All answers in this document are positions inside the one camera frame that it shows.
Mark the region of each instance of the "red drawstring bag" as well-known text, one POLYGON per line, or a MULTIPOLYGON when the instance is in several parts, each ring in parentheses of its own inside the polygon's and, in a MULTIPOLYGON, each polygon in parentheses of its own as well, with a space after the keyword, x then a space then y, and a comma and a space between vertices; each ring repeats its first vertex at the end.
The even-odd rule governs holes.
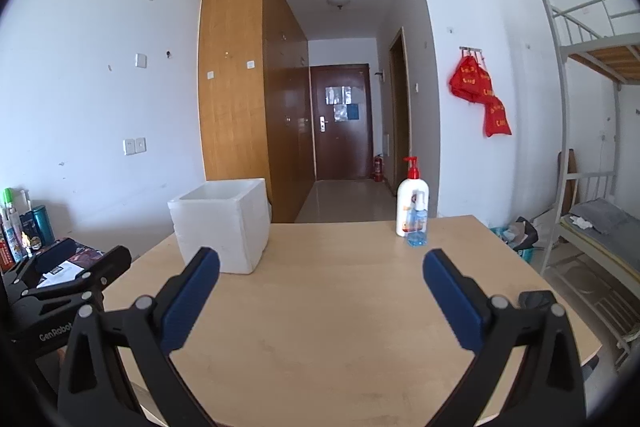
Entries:
POLYGON ((492 102, 484 106, 484 134, 487 137, 494 134, 511 135, 511 127, 507 122, 507 112, 497 96, 492 97, 492 102))
POLYGON ((478 60, 469 53, 462 52, 462 58, 456 71, 449 80, 453 95, 472 103, 489 103, 494 95, 491 78, 478 64, 478 60))

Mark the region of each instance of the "small blue spray bottle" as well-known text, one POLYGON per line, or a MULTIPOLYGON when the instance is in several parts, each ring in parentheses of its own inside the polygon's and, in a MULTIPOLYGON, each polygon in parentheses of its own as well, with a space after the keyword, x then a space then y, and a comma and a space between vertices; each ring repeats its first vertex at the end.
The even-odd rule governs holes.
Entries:
POLYGON ((423 247, 427 244, 427 210, 422 191, 415 193, 415 207, 410 210, 409 230, 406 241, 411 247, 423 247))

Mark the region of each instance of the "white wall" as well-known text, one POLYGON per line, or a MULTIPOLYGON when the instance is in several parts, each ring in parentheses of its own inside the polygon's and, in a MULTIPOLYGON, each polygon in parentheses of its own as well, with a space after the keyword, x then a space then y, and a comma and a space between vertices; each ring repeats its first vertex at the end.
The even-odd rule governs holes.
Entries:
MULTIPOLYGON (((552 0, 560 9, 570 8, 590 0, 552 0)), ((637 6, 634 0, 612 0, 607 3, 611 13, 622 12, 637 6)), ((602 6, 589 7, 575 14, 578 19, 603 36, 612 34, 602 6)), ((618 19, 614 22, 616 32, 640 32, 640 16, 618 19)), ((563 42, 568 44, 566 30, 560 25, 563 42)), ((615 108, 612 82, 590 68, 574 60, 567 62, 567 81, 570 97, 569 144, 575 149, 578 170, 589 172, 612 168, 614 156, 615 108)), ((640 117, 640 87, 623 87, 620 92, 621 140, 620 179, 617 202, 625 210, 640 217, 640 142, 638 130, 640 117)))
POLYGON ((440 97, 438 211, 502 225, 552 203, 560 147, 559 86, 541 0, 427 0, 440 97), (459 46, 484 49, 513 137, 482 135, 483 108, 453 97, 459 46))
POLYGON ((326 39, 309 41, 309 65, 368 64, 371 86, 371 124, 373 126, 373 154, 382 154, 382 102, 378 71, 376 39, 326 39))
MULTIPOLYGON (((389 49, 404 28, 404 45, 410 86, 412 154, 418 156, 420 175, 430 188, 429 214, 436 216, 440 183, 440 99, 433 33, 426 0, 393 0, 378 29, 378 56, 385 72, 382 85, 383 133, 389 135, 390 152, 394 147, 393 107, 389 49)), ((385 174, 394 176, 394 162, 387 161, 385 174)))
POLYGON ((11 0, 0 20, 0 179, 46 203, 58 237, 139 255, 172 233, 166 202, 204 179, 199 9, 200 0, 11 0), (135 53, 148 55, 146 70, 135 53), (147 152, 124 156, 122 140, 141 136, 147 152))

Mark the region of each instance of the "wooden wardrobe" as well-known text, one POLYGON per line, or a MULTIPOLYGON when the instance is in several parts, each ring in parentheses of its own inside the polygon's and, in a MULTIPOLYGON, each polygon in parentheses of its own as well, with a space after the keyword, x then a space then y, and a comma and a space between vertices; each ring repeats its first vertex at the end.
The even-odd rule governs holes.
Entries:
POLYGON ((265 178, 275 223, 314 179, 308 44, 286 0, 202 0, 198 105, 207 180, 265 178))

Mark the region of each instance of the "doorway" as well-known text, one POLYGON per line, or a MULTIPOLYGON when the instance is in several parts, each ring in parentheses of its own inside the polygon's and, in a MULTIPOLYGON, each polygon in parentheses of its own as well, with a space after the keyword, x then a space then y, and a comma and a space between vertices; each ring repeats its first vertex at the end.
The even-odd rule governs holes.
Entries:
POLYGON ((393 108, 394 147, 392 162, 394 179, 390 182, 394 194, 404 180, 407 156, 411 156, 411 120, 409 107, 409 79, 406 70, 406 51, 404 47, 404 28, 396 35, 389 49, 389 67, 391 72, 391 105, 393 108))
POLYGON ((316 178, 367 178, 373 157, 369 65, 310 69, 316 178))

